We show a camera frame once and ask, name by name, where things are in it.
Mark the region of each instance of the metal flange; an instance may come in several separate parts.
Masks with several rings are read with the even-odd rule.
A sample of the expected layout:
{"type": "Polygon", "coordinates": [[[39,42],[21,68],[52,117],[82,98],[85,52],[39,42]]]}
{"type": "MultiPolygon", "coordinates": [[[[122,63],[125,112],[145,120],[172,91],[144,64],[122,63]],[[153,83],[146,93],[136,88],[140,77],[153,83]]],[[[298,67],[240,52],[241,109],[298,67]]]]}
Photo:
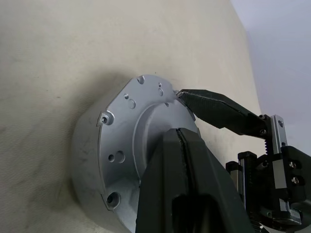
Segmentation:
{"type": "Polygon", "coordinates": [[[135,232],[141,177],[158,141],[171,128],[198,128],[172,85],[158,76],[131,79],[116,93],[79,119],[72,178],[91,219],[114,232],[135,232]]]}

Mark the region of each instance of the screw hole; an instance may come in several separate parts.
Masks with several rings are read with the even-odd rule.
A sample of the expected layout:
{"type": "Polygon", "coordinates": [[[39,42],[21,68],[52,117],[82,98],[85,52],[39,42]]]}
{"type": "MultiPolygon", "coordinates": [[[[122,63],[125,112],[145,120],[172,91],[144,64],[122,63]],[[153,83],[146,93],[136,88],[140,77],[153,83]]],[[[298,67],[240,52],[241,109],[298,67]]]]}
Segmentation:
{"type": "Polygon", "coordinates": [[[120,150],[120,151],[118,151],[118,152],[116,153],[115,160],[116,160],[116,162],[118,162],[119,164],[121,164],[121,163],[124,162],[124,160],[125,160],[125,155],[124,155],[123,151],[120,150]]]}
{"type": "Polygon", "coordinates": [[[282,121],[278,121],[278,124],[283,128],[283,126],[284,126],[284,123],[282,122],[282,121]]]}
{"type": "Polygon", "coordinates": [[[117,192],[111,193],[107,198],[107,204],[110,208],[116,208],[120,203],[121,197],[117,192]]]}
{"type": "Polygon", "coordinates": [[[140,83],[140,84],[144,84],[145,82],[145,77],[144,76],[140,76],[137,78],[137,81],[140,83]]]}
{"type": "Polygon", "coordinates": [[[133,109],[133,108],[135,108],[135,106],[136,106],[135,100],[129,99],[129,101],[128,101],[128,107],[129,107],[130,109],[133,109]]]}
{"type": "Polygon", "coordinates": [[[163,96],[163,90],[161,88],[158,89],[159,95],[163,96]]]}
{"type": "Polygon", "coordinates": [[[113,161],[115,161],[115,156],[113,154],[109,155],[108,160],[109,160],[109,162],[112,163],[113,161]]]}

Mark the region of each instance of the beige surface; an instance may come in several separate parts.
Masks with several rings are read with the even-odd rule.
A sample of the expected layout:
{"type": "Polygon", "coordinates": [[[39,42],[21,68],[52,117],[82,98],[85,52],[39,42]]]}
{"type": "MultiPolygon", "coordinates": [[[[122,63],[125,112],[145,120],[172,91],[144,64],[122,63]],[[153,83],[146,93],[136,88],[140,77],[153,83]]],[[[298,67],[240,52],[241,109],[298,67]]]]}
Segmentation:
{"type": "MultiPolygon", "coordinates": [[[[69,183],[77,118],[111,86],[157,74],[259,114],[229,0],[0,0],[0,231],[105,232],[69,183]]],[[[224,164],[262,143],[199,122],[224,164]]]]}

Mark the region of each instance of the bolt head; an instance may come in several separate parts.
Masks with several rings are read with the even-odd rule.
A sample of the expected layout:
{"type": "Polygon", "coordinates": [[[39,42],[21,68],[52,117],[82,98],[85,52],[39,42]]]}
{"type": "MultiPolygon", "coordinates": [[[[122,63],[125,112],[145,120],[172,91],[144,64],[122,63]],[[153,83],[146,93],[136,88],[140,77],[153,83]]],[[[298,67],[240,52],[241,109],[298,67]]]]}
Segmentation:
{"type": "Polygon", "coordinates": [[[293,168],[293,169],[296,169],[297,165],[293,161],[291,161],[290,162],[290,167],[293,168]]]}
{"type": "Polygon", "coordinates": [[[299,185],[299,179],[297,177],[293,177],[292,182],[296,185],[299,185]]]}
{"type": "Polygon", "coordinates": [[[108,122],[108,119],[104,116],[104,117],[102,118],[102,123],[106,124],[107,122],[108,122]]]}
{"type": "Polygon", "coordinates": [[[282,121],[278,121],[278,124],[283,128],[283,126],[284,126],[284,123],[282,122],[282,121]]]}
{"type": "Polygon", "coordinates": [[[260,131],[260,135],[265,135],[266,133],[267,133],[266,130],[261,130],[261,131],[260,131]]]}

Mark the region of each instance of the machined metal part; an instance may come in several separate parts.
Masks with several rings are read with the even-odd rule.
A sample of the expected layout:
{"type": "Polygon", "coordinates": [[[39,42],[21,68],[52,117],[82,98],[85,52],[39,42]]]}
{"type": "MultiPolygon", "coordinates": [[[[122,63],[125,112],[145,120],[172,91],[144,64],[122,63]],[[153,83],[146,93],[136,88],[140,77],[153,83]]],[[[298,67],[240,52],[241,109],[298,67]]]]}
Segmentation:
{"type": "Polygon", "coordinates": [[[244,205],[244,208],[246,208],[246,195],[245,195],[245,165],[244,165],[244,159],[239,160],[239,165],[242,167],[242,184],[239,186],[239,193],[242,194],[242,202],[244,205]]]}
{"type": "Polygon", "coordinates": [[[135,232],[142,175],[171,128],[198,133],[194,115],[158,76],[131,79],[104,96],[78,121],[72,177],[88,216],[114,232],[135,232]]]}
{"type": "Polygon", "coordinates": [[[238,135],[265,138],[267,126],[255,115],[232,99],[219,93],[183,89],[177,96],[201,120],[219,129],[227,128],[238,135]]]}
{"type": "Polygon", "coordinates": [[[230,176],[198,133],[171,129],[145,171],[137,233],[250,233],[230,176]]]}
{"type": "Polygon", "coordinates": [[[242,171],[234,170],[230,172],[231,179],[233,180],[234,186],[238,193],[243,195],[243,182],[242,182],[242,171]]]}
{"type": "MultiPolygon", "coordinates": [[[[287,146],[287,138],[283,118],[281,118],[278,115],[272,116],[271,129],[272,129],[273,153],[281,154],[282,153],[281,148],[287,146]]],[[[273,161],[272,166],[275,180],[275,188],[276,189],[287,188],[283,158],[281,157],[281,159],[273,161]]],[[[292,181],[294,184],[297,183],[297,179],[293,178],[292,181]]],[[[291,209],[288,201],[279,199],[279,204],[280,210],[289,212],[290,217],[287,219],[277,219],[276,221],[293,225],[301,224],[299,212],[297,210],[291,209]]]]}

